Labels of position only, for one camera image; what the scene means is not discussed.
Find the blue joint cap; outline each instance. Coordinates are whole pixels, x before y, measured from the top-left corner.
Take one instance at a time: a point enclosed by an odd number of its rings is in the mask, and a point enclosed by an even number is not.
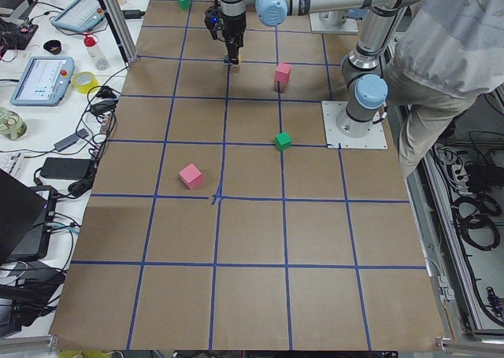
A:
[[[362,76],[355,85],[355,98],[365,109],[378,109],[387,99],[388,86],[378,75]]]
[[[287,3],[285,0],[256,0],[255,10],[259,20],[266,26],[277,26],[287,18]]]

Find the clear plastic bottle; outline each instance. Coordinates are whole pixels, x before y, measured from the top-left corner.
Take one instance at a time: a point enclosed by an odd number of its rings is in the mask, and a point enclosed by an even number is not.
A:
[[[98,46],[98,42],[89,34],[84,33],[84,35],[84,45],[86,46],[89,56],[93,60],[94,66],[100,71],[107,69],[109,67],[109,61],[107,61],[102,49]]]

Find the person's clothing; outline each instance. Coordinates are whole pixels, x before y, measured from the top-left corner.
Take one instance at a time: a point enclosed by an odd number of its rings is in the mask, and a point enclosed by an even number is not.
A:
[[[394,63],[417,83],[474,98],[504,83],[504,0],[427,0]]]
[[[471,107],[476,98],[453,98],[420,85],[394,64],[385,68],[384,79],[389,88],[387,106],[412,105],[398,138],[399,165],[405,178],[452,119]]]
[[[504,83],[504,0],[426,0],[384,78],[388,105],[412,105],[398,142],[406,177],[455,116]]]

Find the green cube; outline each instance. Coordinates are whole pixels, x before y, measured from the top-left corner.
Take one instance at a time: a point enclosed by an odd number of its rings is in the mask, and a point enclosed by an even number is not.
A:
[[[191,6],[191,0],[178,0],[179,1],[179,6],[183,10],[189,9]]]
[[[275,146],[279,151],[283,151],[291,146],[292,139],[287,132],[282,132],[275,137]]]

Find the blue and white device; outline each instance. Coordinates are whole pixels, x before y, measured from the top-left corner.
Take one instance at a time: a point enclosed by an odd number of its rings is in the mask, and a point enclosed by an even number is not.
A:
[[[99,24],[103,17],[105,14],[98,0],[75,0],[50,22],[56,28],[84,33]]]
[[[10,102],[18,106],[56,106],[65,96],[74,68],[71,57],[32,57]]]

